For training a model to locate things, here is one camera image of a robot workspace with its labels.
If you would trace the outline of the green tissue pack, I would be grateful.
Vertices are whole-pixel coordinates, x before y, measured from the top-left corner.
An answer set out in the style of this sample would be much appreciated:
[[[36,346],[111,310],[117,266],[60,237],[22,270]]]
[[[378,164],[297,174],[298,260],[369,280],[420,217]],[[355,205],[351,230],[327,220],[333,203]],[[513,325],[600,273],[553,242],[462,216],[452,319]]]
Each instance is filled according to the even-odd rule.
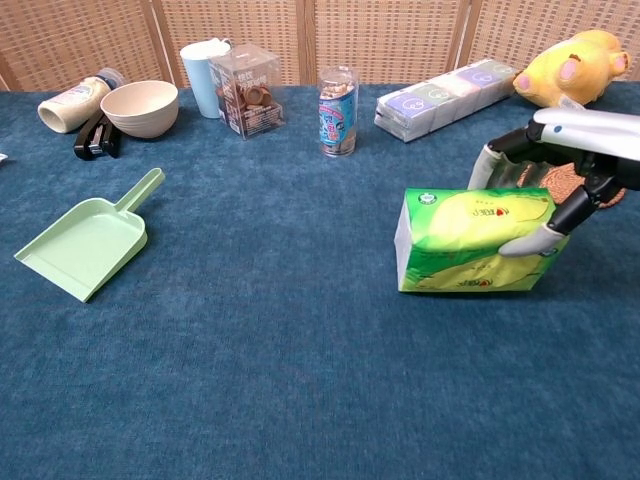
[[[555,210],[544,188],[408,188],[394,237],[401,292],[528,291],[568,243],[505,257],[504,244],[534,232]]]

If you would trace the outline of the woven folding screen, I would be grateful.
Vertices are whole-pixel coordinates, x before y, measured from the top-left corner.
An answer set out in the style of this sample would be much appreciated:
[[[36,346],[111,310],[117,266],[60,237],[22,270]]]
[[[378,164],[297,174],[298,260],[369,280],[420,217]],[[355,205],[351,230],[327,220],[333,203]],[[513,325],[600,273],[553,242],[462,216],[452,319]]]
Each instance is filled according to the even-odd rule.
[[[640,0],[0,0],[0,92],[62,90],[106,66],[183,87],[180,49],[212,37],[276,53],[290,85],[336,64],[409,83],[483,57],[523,67],[592,28],[620,39],[640,81]]]

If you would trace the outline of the woven rattan coaster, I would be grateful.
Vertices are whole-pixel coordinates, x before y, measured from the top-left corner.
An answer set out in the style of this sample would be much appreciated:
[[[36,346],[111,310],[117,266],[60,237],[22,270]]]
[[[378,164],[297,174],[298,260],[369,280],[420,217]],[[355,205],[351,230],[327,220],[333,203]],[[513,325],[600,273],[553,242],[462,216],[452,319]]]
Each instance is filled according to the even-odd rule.
[[[524,180],[526,180],[533,165],[527,166],[524,172],[521,174],[517,181],[518,187],[524,186]],[[537,184],[540,188],[546,188],[554,199],[555,203],[559,205],[572,191],[579,185],[584,184],[585,179],[578,176],[574,172],[572,165],[564,165],[559,167],[549,167],[544,171],[544,175],[541,177]],[[601,203],[599,209],[611,208],[614,205],[620,203],[626,194],[626,189],[621,189],[613,199],[608,202]]]

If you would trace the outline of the beige ribbed bowl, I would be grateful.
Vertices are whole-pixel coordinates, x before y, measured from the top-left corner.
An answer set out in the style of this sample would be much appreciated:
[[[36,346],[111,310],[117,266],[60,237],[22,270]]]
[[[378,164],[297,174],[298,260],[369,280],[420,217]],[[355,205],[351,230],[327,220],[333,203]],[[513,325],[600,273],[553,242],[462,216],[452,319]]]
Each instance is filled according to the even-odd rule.
[[[100,107],[121,132],[136,138],[156,138],[176,122],[178,89],[160,80],[128,83],[108,93]]]

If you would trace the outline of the yellow plush toy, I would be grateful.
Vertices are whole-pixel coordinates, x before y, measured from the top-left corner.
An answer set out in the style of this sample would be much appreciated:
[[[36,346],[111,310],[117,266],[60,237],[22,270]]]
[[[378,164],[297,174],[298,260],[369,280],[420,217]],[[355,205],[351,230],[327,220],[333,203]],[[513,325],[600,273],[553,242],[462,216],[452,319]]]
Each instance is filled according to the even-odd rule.
[[[631,62],[615,35],[586,30],[537,55],[515,76],[513,87],[539,107],[582,109],[601,97]]]

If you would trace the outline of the light blue plastic cup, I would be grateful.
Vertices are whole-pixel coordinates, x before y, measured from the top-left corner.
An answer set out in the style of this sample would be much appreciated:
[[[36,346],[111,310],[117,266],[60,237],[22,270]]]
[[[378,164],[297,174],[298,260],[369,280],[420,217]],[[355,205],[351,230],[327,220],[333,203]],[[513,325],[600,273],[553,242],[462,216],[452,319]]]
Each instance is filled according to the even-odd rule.
[[[205,118],[220,118],[218,95],[215,92],[215,82],[211,74],[211,62],[217,57],[226,55],[230,50],[231,43],[227,38],[212,38],[191,43],[180,50],[180,57],[196,104],[200,114]]]

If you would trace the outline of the clear cylinder snack jar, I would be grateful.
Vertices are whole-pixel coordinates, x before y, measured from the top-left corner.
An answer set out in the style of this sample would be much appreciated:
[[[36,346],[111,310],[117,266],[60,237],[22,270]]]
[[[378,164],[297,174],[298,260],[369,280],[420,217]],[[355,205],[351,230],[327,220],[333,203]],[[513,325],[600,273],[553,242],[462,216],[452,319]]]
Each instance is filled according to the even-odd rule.
[[[319,74],[319,138],[325,155],[349,155],[355,150],[359,79],[347,66],[332,66]]]

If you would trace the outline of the light green dustpan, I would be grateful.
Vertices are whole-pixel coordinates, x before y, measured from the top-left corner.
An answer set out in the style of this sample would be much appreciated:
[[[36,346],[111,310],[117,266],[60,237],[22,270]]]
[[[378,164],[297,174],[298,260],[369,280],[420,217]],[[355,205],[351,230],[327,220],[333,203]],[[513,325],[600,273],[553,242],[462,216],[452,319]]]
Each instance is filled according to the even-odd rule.
[[[136,208],[164,181],[151,169],[121,199],[77,203],[14,254],[14,258],[76,299],[86,302],[146,244]]]

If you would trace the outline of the cream squeeze bottle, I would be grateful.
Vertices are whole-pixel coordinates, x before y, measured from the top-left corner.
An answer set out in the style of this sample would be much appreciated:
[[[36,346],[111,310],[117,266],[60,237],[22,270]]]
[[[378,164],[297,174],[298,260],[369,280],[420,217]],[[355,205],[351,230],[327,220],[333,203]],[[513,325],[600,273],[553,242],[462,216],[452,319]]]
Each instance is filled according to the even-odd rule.
[[[102,99],[127,83],[116,69],[105,67],[76,86],[41,102],[37,112],[42,122],[57,133],[68,133],[100,110]]]

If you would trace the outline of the clear box of brown cookies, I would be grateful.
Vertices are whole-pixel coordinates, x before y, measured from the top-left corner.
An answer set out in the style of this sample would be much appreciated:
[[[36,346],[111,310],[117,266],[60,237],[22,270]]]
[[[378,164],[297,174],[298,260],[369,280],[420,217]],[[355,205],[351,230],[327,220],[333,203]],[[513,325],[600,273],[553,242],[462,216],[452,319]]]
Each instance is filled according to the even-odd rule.
[[[280,59],[245,43],[209,61],[220,118],[243,139],[282,126]]]

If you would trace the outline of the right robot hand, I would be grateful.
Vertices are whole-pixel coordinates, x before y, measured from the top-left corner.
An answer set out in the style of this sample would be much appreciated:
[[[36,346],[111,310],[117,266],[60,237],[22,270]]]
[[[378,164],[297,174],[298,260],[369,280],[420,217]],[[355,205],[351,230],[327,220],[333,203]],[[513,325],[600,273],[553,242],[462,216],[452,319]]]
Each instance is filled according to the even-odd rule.
[[[571,164],[584,179],[534,232],[499,248],[504,257],[551,251],[623,189],[640,191],[640,116],[567,107],[537,110],[525,127],[485,144],[470,190],[540,184],[551,167]]]

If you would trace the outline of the black stapler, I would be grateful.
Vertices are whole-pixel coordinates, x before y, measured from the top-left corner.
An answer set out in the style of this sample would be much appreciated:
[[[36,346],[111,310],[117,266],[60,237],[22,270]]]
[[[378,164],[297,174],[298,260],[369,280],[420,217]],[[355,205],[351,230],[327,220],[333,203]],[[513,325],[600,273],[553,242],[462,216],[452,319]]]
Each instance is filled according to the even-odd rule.
[[[82,126],[73,146],[74,154],[85,161],[101,155],[118,158],[121,131],[101,111],[97,111]]]

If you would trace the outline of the long multipack of tissue packets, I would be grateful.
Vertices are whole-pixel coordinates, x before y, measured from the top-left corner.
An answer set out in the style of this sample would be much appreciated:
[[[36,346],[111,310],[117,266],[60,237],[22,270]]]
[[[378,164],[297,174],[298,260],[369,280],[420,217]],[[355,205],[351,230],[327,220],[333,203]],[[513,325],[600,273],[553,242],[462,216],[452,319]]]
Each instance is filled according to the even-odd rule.
[[[517,74],[494,59],[476,61],[379,97],[374,124],[411,142],[508,98]]]

